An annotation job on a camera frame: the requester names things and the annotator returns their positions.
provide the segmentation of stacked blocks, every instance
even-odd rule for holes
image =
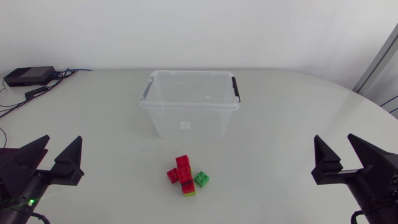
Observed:
[[[178,169],[177,175],[178,175],[180,184],[182,184],[182,185],[192,182],[192,175],[191,175],[191,170],[189,167],[184,167],[184,168]]]
[[[200,187],[204,187],[208,181],[209,176],[207,176],[202,171],[200,171],[199,174],[195,177],[195,183],[197,183]]]
[[[204,172],[200,171],[195,179],[193,179],[192,169],[189,163],[189,157],[187,155],[175,158],[175,162],[177,163],[177,168],[167,172],[167,176],[169,177],[171,183],[174,184],[177,181],[180,182],[184,197],[196,195],[194,181],[200,187],[204,187],[209,181],[209,177]]]

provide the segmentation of red block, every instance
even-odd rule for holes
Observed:
[[[181,169],[183,167],[191,167],[191,165],[189,164],[189,157],[187,155],[177,157],[175,158],[175,161],[177,163],[178,169]]]
[[[191,181],[181,186],[182,193],[187,194],[195,191],[195,184]]]
[[[180,184],[185,184],[192,181],[191,168],[184,167],[177,170],[178,179]]]
[[[178,181],[177,168],[168,171],[167,176],[169,177],[172,184],[176,183]]]

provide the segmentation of plastic storage box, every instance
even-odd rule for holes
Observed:
[[[240,97],[230,72],[155,71],[140,106],[162,138],[221,139]]]

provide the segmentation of black router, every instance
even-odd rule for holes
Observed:
[[[47,85],[55,72],[53,66],[17,68],[4,77],[8,86]]]

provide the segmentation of white table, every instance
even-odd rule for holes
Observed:
[[[8,147],[45,134],[49,152],[39,169],[78,135],[83,138],[77,187],[51,185],[35,212],[54,223],[349,223],[359,210],[345,185],[316,185],[316,134],[361,167],[353,133],[397,153],[398,121],[350,90],[275,70],[229,70],[241,107],[222,140],[162,139],[139,96],[152,71],[78,72],[40,98],[0,119]],[[1,104],[36,87],[7,88]],[[183,197],[166,172],[188,154],[195,175],[210,176],[195,197]],[[366,223],[365,218],[358,218]],[[28,223],[41,223],[31,218]]]

